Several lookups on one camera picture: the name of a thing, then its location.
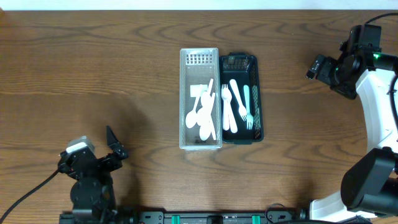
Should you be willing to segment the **white spoon diagonal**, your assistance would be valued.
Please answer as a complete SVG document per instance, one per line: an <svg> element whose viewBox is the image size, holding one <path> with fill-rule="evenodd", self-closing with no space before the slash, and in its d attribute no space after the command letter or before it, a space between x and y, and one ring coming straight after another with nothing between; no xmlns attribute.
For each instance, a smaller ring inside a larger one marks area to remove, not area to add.
<svg viewBox="0 0 398 224"><path fill-rule="evenodd" d="M194 125L196 125L197 123L197 105L198 105L198 101L200 99L200 96L195 98L195 102L193 105L192 110L187 113L186 118L185 118L185 124L187 128L193 128Z"/></svg>

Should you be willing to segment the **mint green plastic fork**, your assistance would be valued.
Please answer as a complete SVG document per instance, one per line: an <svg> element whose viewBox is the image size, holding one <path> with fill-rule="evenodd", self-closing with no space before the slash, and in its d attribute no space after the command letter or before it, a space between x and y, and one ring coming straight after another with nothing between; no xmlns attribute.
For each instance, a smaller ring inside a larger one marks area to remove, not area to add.
<svg viewBox="0 0 398 224"><path fill-rule="evenodd" d="M253 123L254 123L254 118L251 114L251 106L250 106L250 91L249 91L249 86L248 85L244 85L243 86L243 90L244 90L244 97L245 97L245 104L246 104L246 128L247 130L252 129L253 127Z"/></svg>

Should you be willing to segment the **white fork tines down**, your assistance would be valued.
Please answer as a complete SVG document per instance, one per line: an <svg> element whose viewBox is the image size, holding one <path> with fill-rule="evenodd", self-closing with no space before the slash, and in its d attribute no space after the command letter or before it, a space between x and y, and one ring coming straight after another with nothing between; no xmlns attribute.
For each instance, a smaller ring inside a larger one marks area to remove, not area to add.
<svg viewBox="0 0 398 224"><path fill-rule="evenodd" d="M236 97L236 101L238 102L239 115L243 121L246 121L247 120L247 111L246 111L245 106L243 105L237 81L235 79L231 79L229 81L229 84L231 85L234 96Z"/></svg>

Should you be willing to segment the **white spoon horizontal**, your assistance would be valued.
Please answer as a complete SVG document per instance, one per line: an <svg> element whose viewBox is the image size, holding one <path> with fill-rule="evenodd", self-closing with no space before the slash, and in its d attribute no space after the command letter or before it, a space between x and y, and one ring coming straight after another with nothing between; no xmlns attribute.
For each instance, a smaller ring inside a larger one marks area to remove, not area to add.
<svg viewBox="0 0 398 224"><path fill-rule="evenodd" d="M201 96L202 108L200 109L200 139L202 141L206 141L210 135L212 135L214 140L216 139L215 127L211 117L214 101L215 93L210 96L206 91Z"/></svg>

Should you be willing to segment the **white spoon of pair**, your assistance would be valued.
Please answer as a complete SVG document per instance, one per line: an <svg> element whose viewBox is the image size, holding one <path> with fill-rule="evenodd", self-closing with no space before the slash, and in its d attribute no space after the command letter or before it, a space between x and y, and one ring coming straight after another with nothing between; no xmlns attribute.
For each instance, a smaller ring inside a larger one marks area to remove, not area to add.
<svg viewBox="0 0 398 224"><path fill-rule="evenodd" d="M203 126L206 123L206 120L208 119L209 115L211 114L211 103L212 103L212 97L211 97L211 89L213 87L213 81L214 79L210 79L210 82L208 84L208 89L207 91L204 91L201 94L200 101L202 107L198 111L198 124L200 126Z"/></svg>
<svg viewBox="0 0 398 224"><path fill-rule="evenodd" d="M211 103L211 112L213 109L214 101L215 101L215 93L212 93L212 103ZM211 114L209 115L206 123L203 126L200 126L200 139L202 141L206 141L211 134Z"/></svg>

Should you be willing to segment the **white fork tines up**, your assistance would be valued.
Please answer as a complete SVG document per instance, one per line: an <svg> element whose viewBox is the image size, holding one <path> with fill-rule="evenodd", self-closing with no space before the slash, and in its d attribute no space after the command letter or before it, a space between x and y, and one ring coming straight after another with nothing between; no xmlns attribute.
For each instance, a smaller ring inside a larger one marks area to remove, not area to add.
<svg viewBox="0 0 398 224"><path fill-rule="evenodd" d="M229 130L229 114L228 114L228 100L229 100L229 95L227 93L228 86L227 84L222 84L221 85L221 97L223 99L223 130L227 131Z"/></svg>

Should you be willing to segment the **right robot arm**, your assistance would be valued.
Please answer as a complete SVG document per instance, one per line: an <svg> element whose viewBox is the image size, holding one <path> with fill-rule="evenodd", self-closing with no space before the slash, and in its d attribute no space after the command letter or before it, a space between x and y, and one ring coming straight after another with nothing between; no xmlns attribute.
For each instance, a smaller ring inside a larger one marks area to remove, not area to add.
<svg viewBox="0 0 398 224"><path fill-rule="evenodd" d="M309 219L343 223L397 215L397 57L382 52L381 27L354 26L338 59L317 55L306 77L348 99L359 98L368 149L341 188L310 203Z"/></svg>

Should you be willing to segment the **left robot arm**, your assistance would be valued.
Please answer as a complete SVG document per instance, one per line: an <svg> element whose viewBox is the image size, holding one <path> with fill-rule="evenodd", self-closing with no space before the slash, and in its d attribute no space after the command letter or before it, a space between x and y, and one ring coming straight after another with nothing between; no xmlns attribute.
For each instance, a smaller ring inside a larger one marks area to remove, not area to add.
<svg viewBox="0 0 398 224"><path fill-rule="evenodd" d="M110 126L106 143L111 152L100 158L86 136L70 141L60 153L58 171L76 180L70 191L72 211L61 214L60 223L115 222L118 211L111 172L122 168L128 153Z"/></svg>

